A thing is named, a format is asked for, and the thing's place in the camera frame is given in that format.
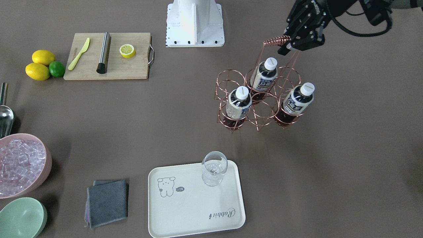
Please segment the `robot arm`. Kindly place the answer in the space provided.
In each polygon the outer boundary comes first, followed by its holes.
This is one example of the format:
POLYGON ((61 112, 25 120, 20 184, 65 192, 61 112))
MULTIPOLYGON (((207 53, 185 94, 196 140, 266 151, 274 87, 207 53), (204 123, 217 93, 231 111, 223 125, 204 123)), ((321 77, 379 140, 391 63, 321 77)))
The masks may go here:
POLYGON ((387 33, 393 26, 393 9, 422 8, 421 0, 361 0, 363 14, 372 26, 386 22, 386 28, 376 33, 358 33, 342 25, 337 17, 348 13, 355 0, 297 0, 288 17, 284 39, 279 43, 278 54, 292 50, 305 51, 325 43, 323 30, 332 21, 343 32, 355 37, 376 37, 387 33))

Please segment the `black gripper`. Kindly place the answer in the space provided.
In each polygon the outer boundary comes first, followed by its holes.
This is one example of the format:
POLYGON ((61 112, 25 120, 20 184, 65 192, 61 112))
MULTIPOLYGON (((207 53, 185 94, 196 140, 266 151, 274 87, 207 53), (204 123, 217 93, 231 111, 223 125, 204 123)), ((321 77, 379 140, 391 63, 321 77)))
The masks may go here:
POLYGON ((278 54, 305 51, 325 43, 323 29, 332 18, 344 14, 355 0, 296 0, 287 17, 286 35, 290 39, 278 41, 278 54))

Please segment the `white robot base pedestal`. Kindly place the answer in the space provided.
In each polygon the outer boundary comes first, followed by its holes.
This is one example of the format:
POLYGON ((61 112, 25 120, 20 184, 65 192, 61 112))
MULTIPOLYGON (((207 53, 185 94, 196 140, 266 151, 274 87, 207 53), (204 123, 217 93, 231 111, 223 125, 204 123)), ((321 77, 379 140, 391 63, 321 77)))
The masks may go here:
POLYGON ((166 47, 222 47, 222 6, 214 0, 174 0, 167 6, 166 47))

